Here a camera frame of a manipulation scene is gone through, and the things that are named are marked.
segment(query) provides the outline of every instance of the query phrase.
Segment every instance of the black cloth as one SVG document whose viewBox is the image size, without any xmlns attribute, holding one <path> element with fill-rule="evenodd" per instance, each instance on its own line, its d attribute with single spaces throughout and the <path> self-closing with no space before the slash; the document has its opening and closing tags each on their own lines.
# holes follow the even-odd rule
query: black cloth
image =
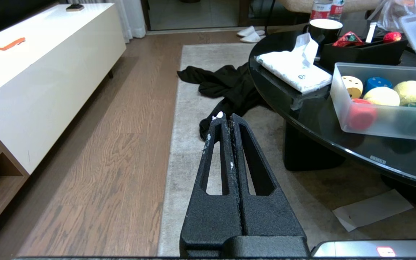
<svg viewBox="0 0 416 260">
<path fill-rule="evenodd" d="M 200 84 L 198 91 L 204 96 L 224 97 L 211 114 L 200 122 L 200 138 L 203 140 L 206 139 L 211 118 L 220 111 L 226 113 L 227 117 L 233 113 L 243 116 L 257 105 L 266 105 L 255 88 L 248 64 L 237 69 L 232 65 L 226 65 L 215 72 L 188 66 L 185 70 L 178 71 L 178 76 L 182 81 Z"/>
</svg>

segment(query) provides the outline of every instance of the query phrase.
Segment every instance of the white tissue pack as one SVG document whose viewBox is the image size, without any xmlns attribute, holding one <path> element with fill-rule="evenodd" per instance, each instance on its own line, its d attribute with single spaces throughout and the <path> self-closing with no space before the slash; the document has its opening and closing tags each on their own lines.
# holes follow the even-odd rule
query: white tissue pack
<svg viewBox="0 0 416 260">
<path fill-rule="evenodd" d="M 309 33 L 296 38 L 293 51 L 271 52 L 256 57 L 268 71 L 305 94 L 332 82 L 332 76 L 315 66 L 314 58 L 319 45 Z"/>
</svg>

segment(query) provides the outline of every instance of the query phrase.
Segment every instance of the yellow ball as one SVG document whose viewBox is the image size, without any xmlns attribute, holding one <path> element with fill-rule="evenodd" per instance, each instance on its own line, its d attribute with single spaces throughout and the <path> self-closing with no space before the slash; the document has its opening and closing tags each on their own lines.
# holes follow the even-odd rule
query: yellow ball
<svg viewBox="0 0 416 260">
<path fill-rule="evenodd" d="M 400 105 L 416 102 L 416 81 L 403 81 L 394 87 L 394 91 L 399 94 Z"/>
<path fill-rule="evenodd" d="M 365 94 L 364 99 L 376 105 L 399 105 L 399 95 L 388 87 L 375 87 Z"/>
</svg>

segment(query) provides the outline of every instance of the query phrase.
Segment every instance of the red candy wrapper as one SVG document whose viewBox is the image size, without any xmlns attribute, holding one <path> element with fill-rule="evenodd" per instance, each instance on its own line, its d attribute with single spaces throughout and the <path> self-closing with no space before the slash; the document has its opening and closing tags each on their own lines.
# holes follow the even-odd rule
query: red candy wrapper
<svg viewBox="0 0 416 260">
<path fill-rule="evenodd" d="M 345 46 L 361 46 L 364 42 L 353 32 L 348 31 L 345 35 L 341 36 L 333 46 L 345 47 Z"/>
</svg>

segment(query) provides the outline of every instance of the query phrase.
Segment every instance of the black round table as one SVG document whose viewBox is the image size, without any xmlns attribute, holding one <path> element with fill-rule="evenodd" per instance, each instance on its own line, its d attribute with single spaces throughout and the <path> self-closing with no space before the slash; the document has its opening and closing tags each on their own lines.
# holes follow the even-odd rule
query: black round table
<svg viewBox="0 0 416 260">
<path fill-rule="evenodd" d="M 302 95 L 256 62 L 254 57 L 260 54 L 291 51 L 299 34 L 302 32 L 269 35 L 256 44 L 249 57 L 256 89 L 284 118 L 285 167 L 291 171 L 327 169 L 346 158 L 354 159 L 379 171 L 386 184 L 416 203 L 416 140 L 343 132 L 330 86 Z M 404 55 L 410 64 L 404 61 L 403 65 L 416 66 L 415 54 Z"/>
</svg>

